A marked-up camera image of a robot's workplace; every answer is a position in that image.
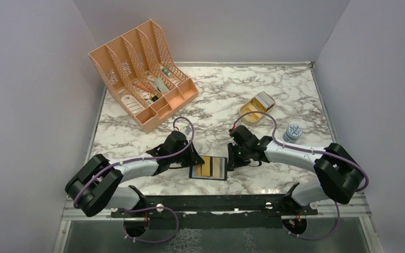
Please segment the gold credit card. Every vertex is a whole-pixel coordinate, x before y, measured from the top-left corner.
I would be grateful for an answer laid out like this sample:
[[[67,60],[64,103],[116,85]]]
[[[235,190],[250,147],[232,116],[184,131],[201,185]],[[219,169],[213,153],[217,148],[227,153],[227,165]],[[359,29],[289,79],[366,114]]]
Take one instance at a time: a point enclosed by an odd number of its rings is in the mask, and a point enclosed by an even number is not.
[[[197,177],[210,177],[211,176],[211,157],[203,156],[205,161],[202,165],[196,165],[194,168],[194,175]]]
[[[225,158],[212,157],[211,160],[211,175],[214,178],[224,178]]]

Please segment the black leather card holder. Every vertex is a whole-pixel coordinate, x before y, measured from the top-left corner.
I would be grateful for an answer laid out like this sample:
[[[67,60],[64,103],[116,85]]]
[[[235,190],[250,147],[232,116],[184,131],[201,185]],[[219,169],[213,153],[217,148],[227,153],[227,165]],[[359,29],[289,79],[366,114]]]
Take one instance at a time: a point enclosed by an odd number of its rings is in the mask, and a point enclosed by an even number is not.
[[[189,178],[204,180],[227,180],[227,158],[201,156],[203,163],[190,167]]]

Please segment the beige oval card tray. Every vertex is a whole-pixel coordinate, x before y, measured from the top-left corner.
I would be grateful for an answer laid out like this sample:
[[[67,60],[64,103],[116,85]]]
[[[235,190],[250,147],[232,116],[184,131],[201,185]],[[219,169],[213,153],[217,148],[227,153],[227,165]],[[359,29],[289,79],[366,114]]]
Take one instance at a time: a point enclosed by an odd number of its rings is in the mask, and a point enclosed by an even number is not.
[[[249,100],[239,109],[240,116],[250,112],[250,114],[241,117],[240,120],[249,126],[257,125],[258,122],[264,117],[264,115],[259,112],[270,113],[274,106],[269,110],[264,111],[262,105],[255,99],[255,96],[253,96],[251,100]]]

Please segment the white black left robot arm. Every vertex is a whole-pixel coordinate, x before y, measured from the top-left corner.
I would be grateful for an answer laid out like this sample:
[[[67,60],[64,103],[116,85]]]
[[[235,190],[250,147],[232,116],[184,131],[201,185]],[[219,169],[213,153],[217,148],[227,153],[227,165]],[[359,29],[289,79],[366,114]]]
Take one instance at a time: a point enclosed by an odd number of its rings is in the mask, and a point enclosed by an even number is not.
[[[192,142],[179,131],[172,131],[164,143],[137,157],[111,163],[102,154],[94,155],[66,184],[65,193],[74,207],[92,217],[106,207],[125,208],[131,216],[144,212],[142,193],[135,187],[117,191],[120,183],[149,177],[173,169],[204,164]]]

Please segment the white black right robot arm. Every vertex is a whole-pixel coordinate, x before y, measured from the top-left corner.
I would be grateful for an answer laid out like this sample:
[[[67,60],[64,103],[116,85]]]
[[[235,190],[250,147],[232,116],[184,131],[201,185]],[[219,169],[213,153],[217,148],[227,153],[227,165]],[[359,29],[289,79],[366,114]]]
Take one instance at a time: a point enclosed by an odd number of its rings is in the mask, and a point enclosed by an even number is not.
[[[316,201],[331,199],[341,204],[349,203],[365,178],[356,168],[356,162],[337,143],[320,149],[277,143],[271,136],[259,139],[243,125],[230,129],[229,135],[233,140],[228,145],[232,168],[246,166],[251,161],[282,163],[316,175],[315,180],[296,183],[285,194],[282,207],[292,215]]]

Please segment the white credit card stack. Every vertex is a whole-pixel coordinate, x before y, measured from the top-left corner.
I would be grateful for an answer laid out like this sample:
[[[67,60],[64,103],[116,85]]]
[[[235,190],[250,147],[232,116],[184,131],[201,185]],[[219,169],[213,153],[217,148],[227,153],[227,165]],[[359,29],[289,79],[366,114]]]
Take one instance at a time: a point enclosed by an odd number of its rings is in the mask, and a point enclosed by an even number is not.
[[[262,105],[264,111],[269,110],[275,105],[275,100],[265,91],[261,91],[255,95],[255,99]]]

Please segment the blue patterned round tin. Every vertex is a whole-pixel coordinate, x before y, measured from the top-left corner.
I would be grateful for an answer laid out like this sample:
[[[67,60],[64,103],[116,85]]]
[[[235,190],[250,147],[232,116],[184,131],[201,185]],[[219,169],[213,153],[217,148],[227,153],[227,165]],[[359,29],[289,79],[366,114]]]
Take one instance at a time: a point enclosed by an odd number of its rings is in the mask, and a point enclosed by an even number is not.
[[[296,143],[303,134],[303,129],[298,124],[291,124],[283,134],[283,140],[289,143]]]

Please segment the orange pen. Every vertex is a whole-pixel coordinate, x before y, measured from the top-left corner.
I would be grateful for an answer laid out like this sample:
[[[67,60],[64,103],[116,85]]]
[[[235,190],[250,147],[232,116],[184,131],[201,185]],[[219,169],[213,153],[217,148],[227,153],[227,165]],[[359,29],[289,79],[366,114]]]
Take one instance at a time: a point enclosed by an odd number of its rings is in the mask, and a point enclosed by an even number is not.
[[[140,83],[137,82],[137,81],[133,81],[132,84],[133,84],[134,86],[140,88],[141,90],[144,90],[144,91],[146,91],[146,92],[148,92],[148,93],[151,93],[151,91],[150,91],[146,86],[140,84]]]

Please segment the green white tube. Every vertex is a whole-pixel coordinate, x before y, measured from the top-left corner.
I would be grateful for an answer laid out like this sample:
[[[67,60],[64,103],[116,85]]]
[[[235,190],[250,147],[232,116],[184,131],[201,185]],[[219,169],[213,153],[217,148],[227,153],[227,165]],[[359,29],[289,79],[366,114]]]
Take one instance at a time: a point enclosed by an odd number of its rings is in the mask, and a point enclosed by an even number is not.
[[[161,71],[162,71],[166,76],[168,76],[168,77],[171,77],[171,76],[172,76],[171,72],[170,72],[167,68],[165,68],[164,66],[160,65],[159,68],[161,69]]]

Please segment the orange plastic desk organizer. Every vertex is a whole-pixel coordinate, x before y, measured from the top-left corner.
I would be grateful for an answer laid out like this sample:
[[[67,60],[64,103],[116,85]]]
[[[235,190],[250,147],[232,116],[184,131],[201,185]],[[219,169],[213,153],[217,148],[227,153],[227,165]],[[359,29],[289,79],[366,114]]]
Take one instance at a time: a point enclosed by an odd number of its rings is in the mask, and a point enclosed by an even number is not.
[[[150,133],[198,96],[193,80],[175,64],[162,28],[148,20],[116,37],[89,57],[109,94],[145,132]],[[159,66],[167,68],[166,76]],[[154,80],[161,78],[169,92],[162,94]],[[148,93],[132,84],[146,86]]]

